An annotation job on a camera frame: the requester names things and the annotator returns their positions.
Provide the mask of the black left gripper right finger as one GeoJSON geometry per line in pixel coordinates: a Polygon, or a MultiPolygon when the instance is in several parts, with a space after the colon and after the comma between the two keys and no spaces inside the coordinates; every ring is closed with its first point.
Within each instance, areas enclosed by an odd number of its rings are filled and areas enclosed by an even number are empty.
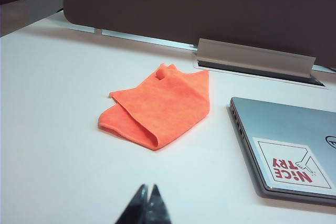
{"type": "Polygon", "coordinates": [[[172,223],[168,209],[156,184],[154,184],[148,200],[143,223],[172,223]]]}

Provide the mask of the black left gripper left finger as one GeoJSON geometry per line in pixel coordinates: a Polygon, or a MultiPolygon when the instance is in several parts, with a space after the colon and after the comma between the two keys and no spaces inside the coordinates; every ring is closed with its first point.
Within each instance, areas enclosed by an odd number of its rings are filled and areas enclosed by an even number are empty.
{"type": "Polygon", "coordinates": [[[117,224],[144,223],[148,203],[148,186],[142,184],[116,221],[117,224]]]}

